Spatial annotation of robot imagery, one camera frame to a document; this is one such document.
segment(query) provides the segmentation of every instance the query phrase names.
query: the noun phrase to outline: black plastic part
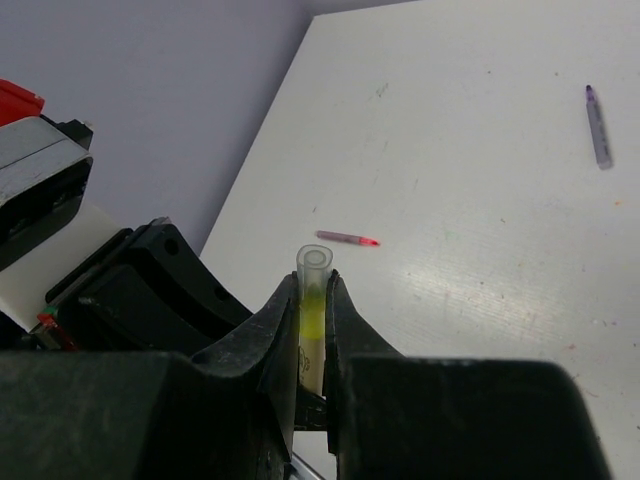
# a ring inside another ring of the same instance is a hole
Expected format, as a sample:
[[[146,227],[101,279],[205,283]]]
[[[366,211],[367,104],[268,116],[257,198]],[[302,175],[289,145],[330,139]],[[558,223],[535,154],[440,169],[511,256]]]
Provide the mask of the black plastic part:
[[[339,429],[344,418],[343,382],[349,358],[356,354],[378,353],[401,357],[356,311],[336,270],[327,286],[325,390],[327,393],[327,442],[329,452],[337,454]]]
[[[3,480],[278,479],[291,458],[297,282],[194,356],[0,352]]]
[[[91,140],[93,139],[93,130],[84,123],[75,119],[69,122],[56,123],[44,115],[40,115],[40,118],[56,127],[61,133],[65,134],[85,150],[89,150]]]
[[[91,158],[44,180],[0,208],[0,270],[67,225],[80,209]]]
[[[327,403],[324,398],[298,385],[296,396],[296,430],[324,432],[327,430]]]
[[[549,363],[352,356],[342,405],[340,478],[611,478]]]
[[[192,355],[251,316],[164,219],[119,232],[46,298],[84,350]]]
[[[123,228],[113,237],[107,240],[104,245],[102,245],[98,250],[89,255],[86,260],[84,260],[80,265],[74,268],[71,273],[69,273],[51,290],[49,290],[45,294],[45,301],[47,303],[53,302],[56,297],[60,296],[65,291],[65,289],[70,287],[71,284],[78,280],[78,278],[87,270],[89,270],[89,268],[104,262],[108,255],[110,255],[117,247],[122,245],[122,243],[127,239],[127,237],[131,235],[132,232],[133,230],[130,228]]]

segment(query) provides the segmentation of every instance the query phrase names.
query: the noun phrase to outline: red marker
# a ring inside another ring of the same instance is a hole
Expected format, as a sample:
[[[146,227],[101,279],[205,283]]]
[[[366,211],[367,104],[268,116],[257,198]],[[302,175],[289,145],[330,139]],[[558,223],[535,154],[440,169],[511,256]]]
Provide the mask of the red marker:
[[[365,247],[379,247],[380,242],[373,238],[360,237],[358,235],[347,235],[346,233],[325,232],[318,230],[316,237],[322,240],[331,240],[333,242],[353,243],[355,245],[363,245]]]

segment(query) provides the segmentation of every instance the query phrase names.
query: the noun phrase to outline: red part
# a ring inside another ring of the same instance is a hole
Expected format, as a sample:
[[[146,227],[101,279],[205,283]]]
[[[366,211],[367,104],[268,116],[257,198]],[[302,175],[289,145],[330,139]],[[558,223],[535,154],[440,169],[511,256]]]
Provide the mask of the red part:
[[[25,117],[37,117],[44,98],[0,78],[0,127]]]
[[[379,247],[380,242],[373,238],[360,237],[360,245],[367,245],[369,247]]]
[[[65,333],[64,330],[60,328],[60,326],[56,323],[55,317],[50,313],[39,313],[37,315],[38,321],[44,325],[47,330],[55,332],[55,336],[57,337],[58,343],[62,350],[67,352],[75,352],[78,350],[76,344],[69,338],[69,336]]]

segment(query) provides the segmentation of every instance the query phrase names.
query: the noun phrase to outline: white tabletop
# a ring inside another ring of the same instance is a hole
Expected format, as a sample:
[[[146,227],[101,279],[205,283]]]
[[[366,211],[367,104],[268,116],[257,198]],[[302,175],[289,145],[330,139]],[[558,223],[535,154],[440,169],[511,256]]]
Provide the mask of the white tabletop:
[[[258,309],[317,229],[408,355],[575,377],[640,467],[640,2],[428,0],[317,17],[202,253]],[[596,165],[584,88],[615,166]]]

